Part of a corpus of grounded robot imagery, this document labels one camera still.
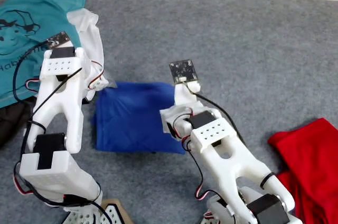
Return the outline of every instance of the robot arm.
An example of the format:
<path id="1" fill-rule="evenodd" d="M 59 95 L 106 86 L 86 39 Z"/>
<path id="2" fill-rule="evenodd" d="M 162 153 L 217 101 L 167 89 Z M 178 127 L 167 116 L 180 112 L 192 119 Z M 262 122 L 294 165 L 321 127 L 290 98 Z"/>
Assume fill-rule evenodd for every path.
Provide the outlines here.
<path id="1" fill-rule="evenodd" d="M 199 91 L 200 86 L 192 62 L 179 61 L 172 63 L 171 68 L 176 82 L 175 105 L 161 110 L 163 129 L 176 139 L 188 138 L 190 151 L 203 160 L 216 179 L 219 195 L 226 202 L 220 210 L 214 207 L 214 214 L 221 223 L 233 223 L 233 218 L 226 218 L 227 215 L 242 224 L 301 223 L 287 214 L 295 206 L 294 199 L 271 170 L 250 153 L 217 109 L 197 101 L 193 93 Z M 250 188 L 241 192 L 236 184 L 241 176 L 255 182 L 267 195 L 257 197 Z M 218 196 L 215 198 L 210 199 L 213 204 L 209 202 L 209 209 L 220 200 Z M 272 220 L 266 218 L 267 212 L 269 218 L 273 215 Z"/>
<path id="2" fill-rule="evenodd" d="M 19 175 L 45 203 L 73 211 L 75 217 L 87 216 L 82 223 L 100 223 L 95 206 L 102 200 L 100 185 L 71 154 L 81 149 L 82 100 L 91 100 L 108 81 L 100 77 L 103 67 L 89 60 L 83 48 L 75 49 L 64 32 L 52 39 L 48 41 L 53 49 L 44 54 L 33 122 L 27 129 L 28 152 L 22 154 Z M 59 113 L 65 114 L 67 131 L 46 134 Z"/>

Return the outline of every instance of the floor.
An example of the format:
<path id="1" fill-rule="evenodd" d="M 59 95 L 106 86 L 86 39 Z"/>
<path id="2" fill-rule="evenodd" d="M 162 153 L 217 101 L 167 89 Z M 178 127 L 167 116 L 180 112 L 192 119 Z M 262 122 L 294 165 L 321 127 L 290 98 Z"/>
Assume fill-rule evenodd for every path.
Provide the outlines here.
<path id="1" fill-rule="evenodd" d="M 203 94 L 233 116 L 248 148 L 275 172 L 283 164 L 267 144 L 274 132 L 319 117 L 338 126 L 338 2 L 87 0 L 86 8 L 100 16 L 105 69 L 115 79 L 172 83 L 168 63 L 192 59 Z M 193 196 L 200 178 L 189 156 L 98 152 L 94 110 L 94 103 L 83 106 L 82 150 L 74 158 L 101 183 L 104 198 L 121 199 L 135 223 L 198 223 L 206 208 Z M 0 219 L 60 223 L 61 209 L 15 191 L 21 139 L 0 149 Z M 205 188 L 215 188 L 203 170 Z"/>

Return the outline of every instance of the white fabric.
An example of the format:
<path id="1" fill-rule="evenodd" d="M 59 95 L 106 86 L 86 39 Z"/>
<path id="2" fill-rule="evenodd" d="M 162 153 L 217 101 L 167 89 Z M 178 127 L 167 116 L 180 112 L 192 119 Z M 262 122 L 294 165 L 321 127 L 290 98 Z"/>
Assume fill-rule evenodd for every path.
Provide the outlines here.
<path id="1" fill-rule="evenodd" d="M 84 48 L 87 57 L 90 60 L 96 61 L 104 66 L 104 50 L 102 46 L 100 31 L 99 28 L 96 26 L 96 23 L 99 20 L 99 16 L 85 8 L 82 8 L 79 10 L 68 12 L 67 19 L 71 24 L 75 26 L 79 34 L 81 46 Z M 95 64 L 93 64 L 93 66 L 97 68 L 98 71 L 101 70 L 100 66 L 97 66 Z M 105 86 L 115 87 L 115 81 L 107 74 L 107 72 L 105 72 L 104 75 L 101 76 L 100 79 L 98 79 L 98 81 L 100 81 L 101 84 L 100 87 L 97 86 L 99 89 Z"/>

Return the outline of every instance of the folded blue cloth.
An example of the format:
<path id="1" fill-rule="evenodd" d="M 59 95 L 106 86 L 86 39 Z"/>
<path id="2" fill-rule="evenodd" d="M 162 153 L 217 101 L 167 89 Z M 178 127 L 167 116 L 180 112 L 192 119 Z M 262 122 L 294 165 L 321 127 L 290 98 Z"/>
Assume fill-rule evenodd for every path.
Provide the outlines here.
<path id="1" fill-rule="evenodd" d="M 166 83 L 117 82 L 117 88 L 105 88 L 96 102 L 96 149 L 183 154 L 181 143 L 162 130 L 159 110 L 172 105 L 174 87 Z"/>

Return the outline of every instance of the red fabric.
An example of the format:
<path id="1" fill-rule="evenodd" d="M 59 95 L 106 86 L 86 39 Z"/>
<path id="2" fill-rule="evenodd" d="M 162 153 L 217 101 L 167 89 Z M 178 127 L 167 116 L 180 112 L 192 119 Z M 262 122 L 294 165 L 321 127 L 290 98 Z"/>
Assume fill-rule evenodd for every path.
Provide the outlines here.
<path id="1" fill-rule="evenodd" d="M 288 165 L 278 178 L 295 199 L 296 216 L 305 224 L 338 224 L 338 130 L 321 118 L 269 143 Z"/>

